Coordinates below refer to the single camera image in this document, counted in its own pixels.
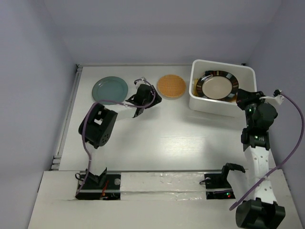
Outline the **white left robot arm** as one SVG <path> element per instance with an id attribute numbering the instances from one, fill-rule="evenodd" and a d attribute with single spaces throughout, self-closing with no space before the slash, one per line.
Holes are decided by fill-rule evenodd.
<path id="1" fill-rule="evenodd" d="M 100 100 L 92 104 L 81 122 L 78 132 L 81 135 L 83 148 L 88 155 L 88 165 L 84 178 L 81 178 L 80 175 L 75 176 L 80 181 L 78 193 L 85 185 L 90 184 L 94 188 L 105 186 L 107 170 L 105 169 L 102 173 L 91 172 L 92 154 L 109 141 L 115 122 L 126 118 L 136 118 L 145 109 L 162 101 L 155 87 L 148 81 L 136 80 L 134 84 L 137 85 L 136 94 L 123 102 L 113 101 L 114 105 L 119 106 L 118 111 L 107 108 L 102 104 L 106 101 Z"/>

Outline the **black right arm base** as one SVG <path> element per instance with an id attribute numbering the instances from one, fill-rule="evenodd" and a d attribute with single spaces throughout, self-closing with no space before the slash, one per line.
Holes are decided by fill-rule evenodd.
<path id="1" fill-rule="evenodd" d="M 209 173 L 204 175 L 204 180 L 200 181 L 200 185 L 205 185 L 208 189 L 206 191 L 206 198 L 212 199 L 235 199 L 233 189 L 227 177 L 229 171 L 241 171 L 245 173 L 243 166 L 233 163 L 226 163 L 221 170 L 221 173 Z"/>

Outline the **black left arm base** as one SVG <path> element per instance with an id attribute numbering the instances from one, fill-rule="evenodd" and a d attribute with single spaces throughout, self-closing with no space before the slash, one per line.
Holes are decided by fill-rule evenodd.
<path id="1" fill-rule="evenodd" d="M 78 200 L 120 200 L 121 199 L 121 174 L 107 173 L 94 175 L 89 173 L 81 190 L 82 181 L 85 174 L 77 173 L 75 178 L 78 180 L 76 199 Z"/>

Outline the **black rimmed beige plate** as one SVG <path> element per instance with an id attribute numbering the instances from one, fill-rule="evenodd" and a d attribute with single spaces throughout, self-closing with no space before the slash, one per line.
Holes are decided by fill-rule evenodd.
<path id="1" fill-rule="evenodd" d="M 198 97 L 233 102 L 239 89 L 237 78 L 226 71 L 208 70 L 198 78 L 196 90 Z"/>

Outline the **yellow green woven bamboo tray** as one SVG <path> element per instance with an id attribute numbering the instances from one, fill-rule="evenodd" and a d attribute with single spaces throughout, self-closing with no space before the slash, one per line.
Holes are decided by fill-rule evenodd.
<path id="1" fill-rule="evenodd" d="M 194 96 L 196 96 L 196 97 L 198 96 L 198 93 L 197 93 L 197 90 L 196 90 L 197 82 L 198 82 L 198 79 L 194 79 L 193 85 L 192 85 L 192 94 L 193 94 Z"/>

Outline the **round orange woven basket plate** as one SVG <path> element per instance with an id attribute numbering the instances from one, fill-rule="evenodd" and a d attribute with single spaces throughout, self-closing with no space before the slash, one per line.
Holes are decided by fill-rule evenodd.
<path id="1" fill-rule="evenodd" d="M 167 98 L 178 98 L 185 93 L 186 83 L 180 76 L 168 74 L 158 80 L 157 89 Z"/>

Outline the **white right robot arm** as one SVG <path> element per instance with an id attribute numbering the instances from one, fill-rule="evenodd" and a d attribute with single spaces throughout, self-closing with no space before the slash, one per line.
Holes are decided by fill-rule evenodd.
<path id="1" fill-rule="evenodd" d="M 236 202 L 235 222 L 243 229 L 275 229 L 285 218 L 285 208 L 277 204 L 269 176 L 270 142 L 268 130 L 277 118 L 276 109 L 263 92 L 238 89 L 237 106 L 245 112 L 246 128 L 241 143 L 248 163 L 226 163 L 220 174 L 207 174 L 201 185 L 231 187 Z"/>

